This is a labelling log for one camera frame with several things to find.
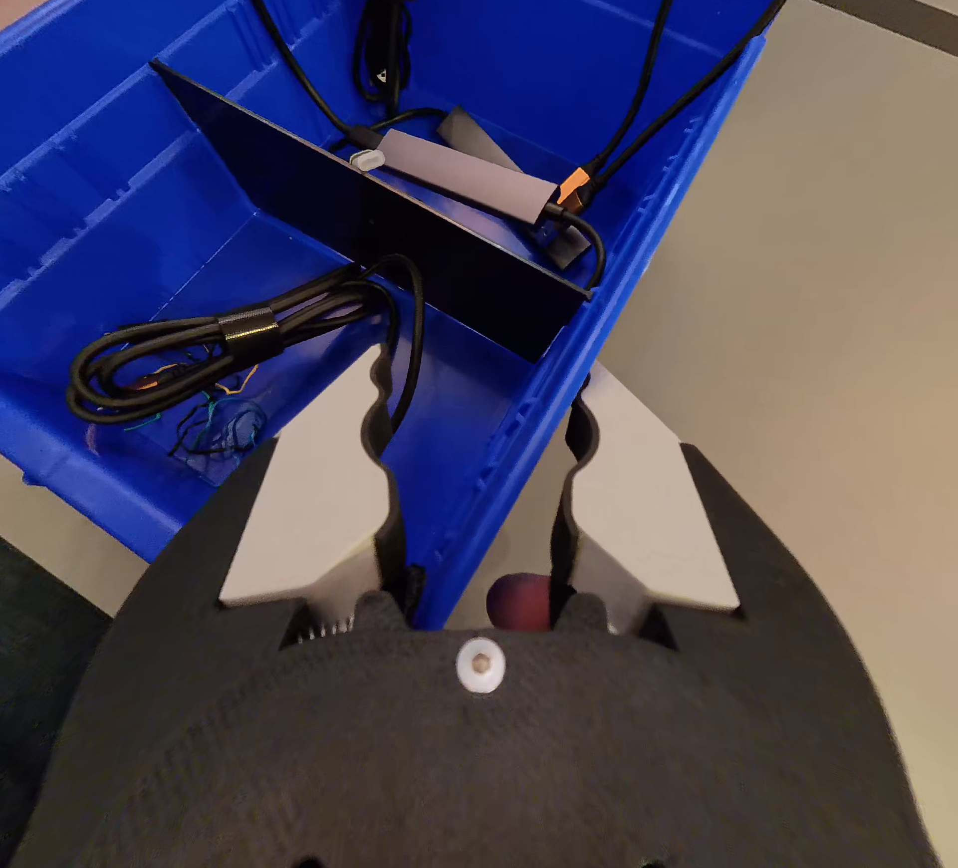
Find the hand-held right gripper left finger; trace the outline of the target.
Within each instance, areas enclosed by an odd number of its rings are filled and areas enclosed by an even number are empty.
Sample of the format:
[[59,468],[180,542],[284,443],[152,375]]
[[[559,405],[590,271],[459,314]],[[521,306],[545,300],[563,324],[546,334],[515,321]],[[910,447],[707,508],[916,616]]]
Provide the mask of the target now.
[[272,445],[222,584],[238,608],[304,601],[320,622],[348,622],[359,597],[409,585],[398,483],[383,461],[393,438],[386,344],[355,359]]

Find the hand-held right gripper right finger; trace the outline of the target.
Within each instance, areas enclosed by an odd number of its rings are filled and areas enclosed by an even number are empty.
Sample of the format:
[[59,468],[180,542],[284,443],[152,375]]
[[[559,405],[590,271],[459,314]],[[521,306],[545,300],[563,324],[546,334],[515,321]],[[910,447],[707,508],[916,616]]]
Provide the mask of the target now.
[[653,606],[734,612],[739,598],[674,431],[595,363],[565,433],[574,465],[552,531],[552,622],[598,596],[613,633]]

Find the blue plastic bin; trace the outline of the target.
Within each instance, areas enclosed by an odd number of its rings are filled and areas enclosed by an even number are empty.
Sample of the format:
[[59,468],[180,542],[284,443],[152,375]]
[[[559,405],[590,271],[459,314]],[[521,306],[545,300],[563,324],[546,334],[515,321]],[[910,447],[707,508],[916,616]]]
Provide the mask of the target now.
[[[625,116],[660,0],[414,0],[413,106],[461,106],[558,183]],[[428,305],[408,416],[385,454],[419,610],[453,611],[568,411],[736,101],[763,38],[617,171],[586,213],[602,284],[536,362]],[[48,0],[2,31],[2,454],[153,562],[238,466],[194,401],[135,430],[66,406],[80,349],[124,325],[260,303],[350,262],[258,210],[150,60],[321,148],[337,139],[249,0]],[[497,219],[449,218],[546,269]],[[188,422],[184,417],[196,410]]]

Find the grey usb hub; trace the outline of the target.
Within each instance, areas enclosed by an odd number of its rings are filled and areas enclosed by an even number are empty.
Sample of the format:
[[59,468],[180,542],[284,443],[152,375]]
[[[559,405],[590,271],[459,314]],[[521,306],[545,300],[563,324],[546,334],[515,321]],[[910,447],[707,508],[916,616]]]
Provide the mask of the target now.
[[400,177],[529,225],[558,201],[559,186],[398,130],[379,138],[383,166]]

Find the black divider of blue bin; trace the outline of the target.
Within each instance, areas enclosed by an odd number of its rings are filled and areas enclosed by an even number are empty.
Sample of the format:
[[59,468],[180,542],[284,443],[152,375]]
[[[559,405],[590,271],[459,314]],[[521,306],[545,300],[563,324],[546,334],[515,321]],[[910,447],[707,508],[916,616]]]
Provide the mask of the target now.
[[408,194],[150,60],[258,210],[370,267],[418,268],[426,303],[529,362],[592,296]]

